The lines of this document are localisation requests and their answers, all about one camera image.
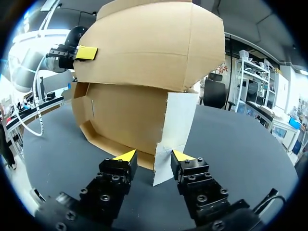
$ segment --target cardboard box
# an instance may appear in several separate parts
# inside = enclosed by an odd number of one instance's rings
[[[187,142],[198,101],[188,88],[224,61],[222,20],[163,0],[116,0],[97,19],[79,42],[99,48],[95,60],[74,62],[76,121],[114,156],[136,149],[157,185],[173,177],[171,150]]]
[[[198,94],[143,86],[72,83],[73,112],[87,140],[119,156],[138,151],[138,165],[155,171],[153,184],[173,177],[170,152],[183,152]]]
[[[79,44],[98,48],[74,62],[79,82],[183,92],[225,60],[222,19],[189,1],[115,0]]]

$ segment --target black round table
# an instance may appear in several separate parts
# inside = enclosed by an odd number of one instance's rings
[[[32,187],[47,198],[60,192],[79,198],[79,190],[99,171],[110,154],[90,144],[75,123],[71,105],[43,116],[44,135],[25,130],[24,155]],[[29,124],[39,131],[39,121]],[[203,157],[210,173],[229,190],[229,201],[255,207],[272,188],[288,198],[296,171],[276,139],[249,116],[198,105],[184,152]],[[152,187],[152,171],[139,167],[113,226],[125,230],[184,230],[195,227],[171,179]],[[268,223],[280,210],[276,200],[261,219]]]

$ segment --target office chair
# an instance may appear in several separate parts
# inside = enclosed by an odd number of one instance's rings
[[[222,108],[226,103],[226,85],[219,83],[222,75],[210,73],[204,84],[204,95],[200,97],[200,105],[203,101],[204,106]]]

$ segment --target person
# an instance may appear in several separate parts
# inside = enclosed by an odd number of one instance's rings
[[[4,119],[4,109],[2,104],[0,103],[0,112],[2,115],[2,119],[0,117],[0,154],[4,157],[8,166],[13,170],[16,169],[17,161],[14,158],[12,151],[9,148],[8,143],[5,138],[4,126],[6,125],[6,120]]]

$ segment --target ceiling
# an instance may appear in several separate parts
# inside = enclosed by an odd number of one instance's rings
[[[60,0],[49,28],[67,28],[76,25],[90,26],[95,17],[83,12],[97,12],[112,0]],[[295,41],[280,18],[263,0],[193,0],[215,13],[224,21],[225,32],[253,43],[281,62],[292,62],[305,69]]]

